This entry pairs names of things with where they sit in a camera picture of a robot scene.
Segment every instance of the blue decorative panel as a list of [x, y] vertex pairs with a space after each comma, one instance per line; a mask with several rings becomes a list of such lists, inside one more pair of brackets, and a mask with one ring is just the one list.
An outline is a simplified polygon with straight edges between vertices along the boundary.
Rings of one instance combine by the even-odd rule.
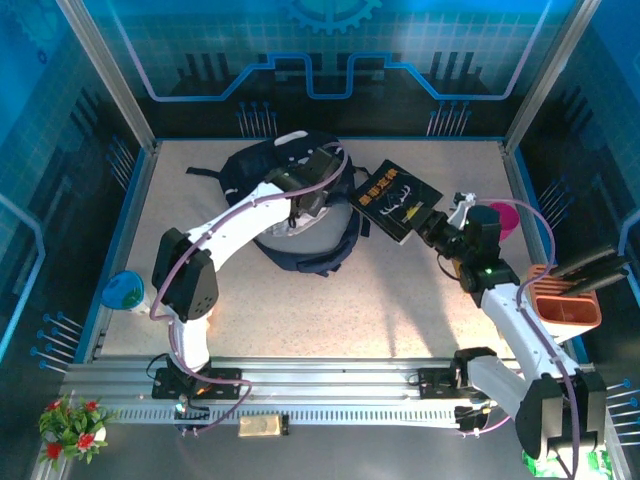
[[[521, 145], [560, 262], [605, 243], [617, 247], [640, 207], [639, 17], [634, 0], [602, 1]], [[640, 226], [631, 228], [625, 253], [628, 281], [598, 290], [602, 324], [583, 336], [609, 384], [640, 381]], [[640, 449], [625, 451], [631, 471], [640, 471]]]
[[77, 338], [43, 315], [82, 329], [139, 147], [55, 0], [0, 0], [0, 86], [0, 194], [45, 254], [0, 202], [0, 476], [18, 479]]
[[282, 131], [414, 136], [434, 135], [427, 127], [439, 102], [458, 102], [459, 118], [468, 111], [462, 102], [471, 102], [474, 114], [464, 128], [447, 127], [449, 113], [437, 115], [445, 123], [437, 123], [435, 135], [503, 135], [573, 6], [569, 0], [188, 3], [118, 1], [110, 9], [88, 2], [161, 137], [247, 136], [236, 122], [237, 105], [251, 101], [272, 104]]

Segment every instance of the orange pen holder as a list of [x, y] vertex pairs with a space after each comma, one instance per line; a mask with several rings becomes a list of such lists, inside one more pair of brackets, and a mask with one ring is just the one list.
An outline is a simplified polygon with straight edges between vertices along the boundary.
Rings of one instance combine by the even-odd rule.
[[[527, 278], [541, 274], [545, 267], [531, 266]], [[531, 305], [556, 343], [581, 335], [602, 322], [602, 312], [595, 291], [577, 297], [560, 296], [572, 285], [572, 282], [547, 275], [529, 287]]]

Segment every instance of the white tabletop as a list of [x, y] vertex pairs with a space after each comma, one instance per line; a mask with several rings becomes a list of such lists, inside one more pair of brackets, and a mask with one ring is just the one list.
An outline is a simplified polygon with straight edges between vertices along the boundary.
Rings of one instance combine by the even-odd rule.
[[[218, 182], [185, 175], [189, 166], [220, 169], [251, 141], [164, 142], [127, 268], [151, 295], [151, 272], [162, 234], [205, 223], [227, 208]], [[346, 140], [357, 166], [375, 170], [393, 160], [444, 194], [511, 197], [495, 142]], [[529, 256], [520, 229], [502, 244], [503, 258], [523, 276]], [[451, 269], [449, 262], [444, 262]], [[377, 227], [360, 238], [329, 278], [285, 272], [249, 243], [218, 272], [220, 298], [208, 332], [212, 355], [450, 357], [458, 348], [488, 346], [511, 354], [493, 323], [460, 286], [444, 276], [436, 253], [417, 236], [397, 245]], [[114, 312], [102, 355], [167, 351], [167, 328]]]

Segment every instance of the robotic arm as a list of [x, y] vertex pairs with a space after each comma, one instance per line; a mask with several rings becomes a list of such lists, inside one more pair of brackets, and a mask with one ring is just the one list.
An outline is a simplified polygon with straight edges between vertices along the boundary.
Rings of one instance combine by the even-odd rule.
[[[335, 172], [339, 163], [335, 156], [318, 149], [302, 169], [273, 172], [223, 215], [248, 203], [254, 207], [227, 221], [178, 270], [161, 301], [176, 319], [176, 353], [188, 370], [198, 372], [209, 363], [206, 329], [207, 317], [218, 299], [216, 272], [233, 253], [272, 225], [291, 215], [317, 215], [324, 206], [326, 191], [318, 190], [294, 201], [278, 198], [257, 203], [257, 199], [315, 185]], [[459, 263], [461, 286], [502, 332], [521, 366], [522, 376], [509, 370], [490, 349], [474, 348], [455, 353], [451, 363], [452, 386], [474, 387], [496, 401], [515, 419], [524, 450], [533, 458], [546, 458], [552, 450], [571, 445], [570, 409], [557, 362], [561, 359], [578, 399], [580, 445], [589, 451], [601, 446], [606, 412], [602, 378], [596, 372], [580, 370], [555, 344], [527, 302], [522, 308], [533, 324], [522, 315], [516, 303], [519, 280], [499, 256], [498, 213], [489, 207], [476, 206], [471, 194], [459, 196], [457, 203], [458, 209], [451, 217], [436, 210], [420, 209], [411, 219], [412, 227], [429, 247]], [[160, 289], [178, 259], [221, 217], [186, 234], [176, 229], [164, 234], [152, 276], [156, 288]], [[553, 355], [534, 327], [553, 345]]]
[[459, 263], [462, 288], [495, 323], [522, 369], [522, 376], [509, 370], [488, 348], [460, 350], [451, 365], [454, 386], [473, 386], [496, 401], [515, 420], [527, 454], [546, 458], [552, 451], [571, 447], [573, 441], [562, 365], [577, 400], [579, 447], [586, 451], [601, 447], [604, 381], [597, 372], [580, 370], [526, 300], [518, 305], [519, 279], [500, 258], [498, 212], [475, 205], [475, 198], [466, 195], [459, 197], [458, 209], [450, 218], [425, 209], [412, 218], [412, 226], [429, 247]]
[[[175, 277], [170, 279], [170, 285], [161, 298], [164, 308], [176, 320], [175, 353], [182, 362], [174, 364], [184, 364], [188, 370], [198, 372], [209, 363], [207, 318], [218, 300], [216, 272], [224, 262], [273, 225], [302, 214], [316, 217], [324, 207], [328, 191], [337, 183], [338, 171], [344, 168], [346, 161], [345, 157], [341, 164], [335, 155], [319, 148], [304, 165], [272, 171], [247, 197], [213, 220], [186, 234], [172, 228], [162, 236], [151, 278], [159, 291], [178, 260], [203, 235], [207, 235]], [[309, 190], [310, 186], [326, 182], [330, 182], [326, 189], [311, 188], [313, 191], [303, 195], [285, 198], [285, 192]], [[266, 197], [273, 199], [259, 201]], [[218, 224], [220, 226], [215, 233], [208, 234]]]

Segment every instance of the book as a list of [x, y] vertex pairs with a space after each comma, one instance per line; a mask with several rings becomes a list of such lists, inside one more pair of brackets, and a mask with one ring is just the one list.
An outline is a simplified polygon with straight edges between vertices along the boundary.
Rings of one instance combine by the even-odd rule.
[[433, 208], [442, 193], [391, 160], [382, 165], [356, 189], [351, 204], [402, 245], [413, 229], [411, 217], [420, 208]]

